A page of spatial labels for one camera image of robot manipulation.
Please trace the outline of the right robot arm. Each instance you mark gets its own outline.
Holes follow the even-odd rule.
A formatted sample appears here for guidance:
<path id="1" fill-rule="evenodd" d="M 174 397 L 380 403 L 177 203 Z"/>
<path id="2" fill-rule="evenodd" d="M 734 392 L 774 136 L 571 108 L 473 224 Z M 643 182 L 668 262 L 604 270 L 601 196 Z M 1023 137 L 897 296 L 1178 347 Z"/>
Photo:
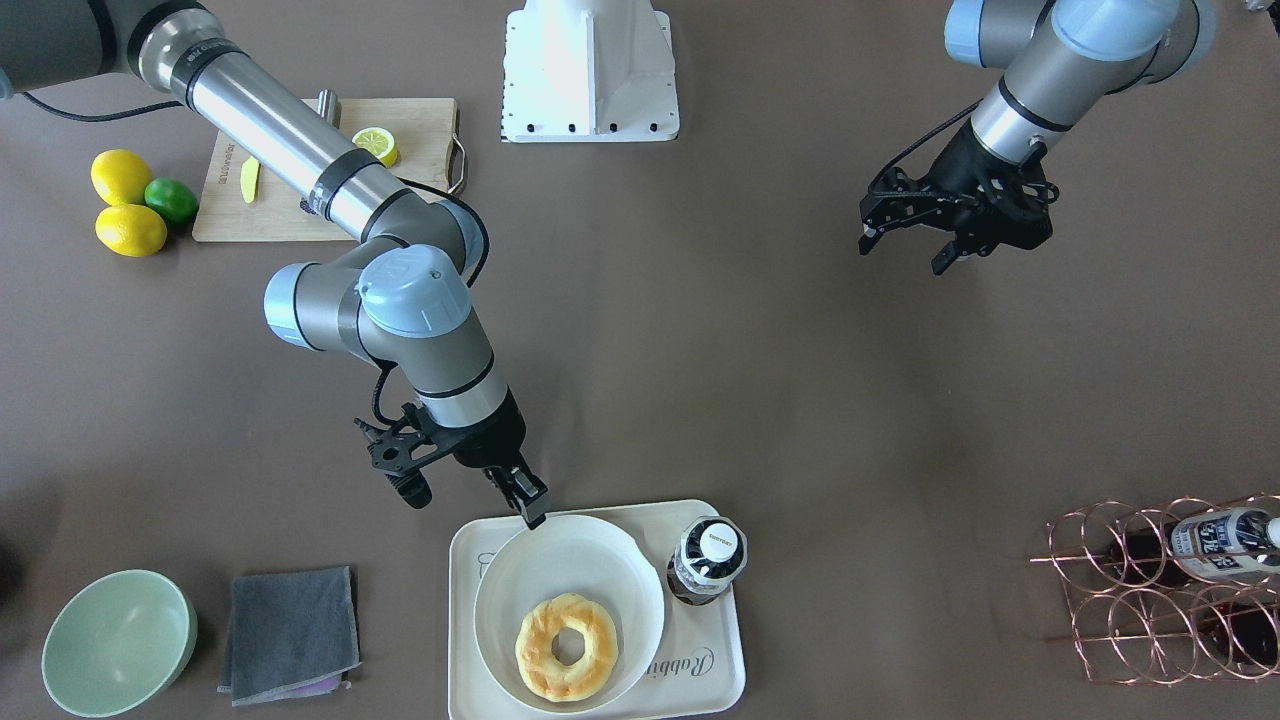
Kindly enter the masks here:
<path id="1" fill-rule="evenodd" d="M 225 35 L 197 1 L 5 1 L 3 96 L 131 73 L 205 118 L 355 240 L 330 263 L 280 269 L 264 295 L 271 331 L 312 351 L 401 370 L 416 398 L 360 421 L 372 465 L 410 506 L 442 457 L 476 468 L 529 528 L 550 506 L 521 454 L 524 419 L 474 307 L 467 272 L 486 229 L 462 201 L 424 199 Z"/>

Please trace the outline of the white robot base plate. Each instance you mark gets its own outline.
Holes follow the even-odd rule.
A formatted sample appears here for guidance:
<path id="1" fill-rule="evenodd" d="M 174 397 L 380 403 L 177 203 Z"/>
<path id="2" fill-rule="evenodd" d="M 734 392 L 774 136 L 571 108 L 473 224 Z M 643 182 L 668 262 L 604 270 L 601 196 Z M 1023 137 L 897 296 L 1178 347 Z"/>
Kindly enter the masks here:
<path id="1" fill-rule="evenodd" d="M 503 70 L 504 142 L 678 137 L 671 22 L 649 1 L 527 1 L 506 18 Z"/>

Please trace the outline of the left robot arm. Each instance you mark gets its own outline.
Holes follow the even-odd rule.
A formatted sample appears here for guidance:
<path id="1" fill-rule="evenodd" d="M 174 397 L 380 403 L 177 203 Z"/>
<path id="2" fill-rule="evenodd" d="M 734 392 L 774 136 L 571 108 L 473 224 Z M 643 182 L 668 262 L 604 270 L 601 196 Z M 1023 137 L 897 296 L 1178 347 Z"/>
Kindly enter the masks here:
<path id="1" fill-rule="evenodd" d="M 892 159 L 869 183 L 860 254 L 913 225 L 954 233 L 932 259 L 934 274 L 1002 245 L 1039 247 L 1059 199 L 1046 154 L 1102 97 L 1194 67 L 1215 33 L 1210 1 L 955 1 L 948 55 L 1001 77 L 948 120 L 955 135 L 922 178 Z"/>

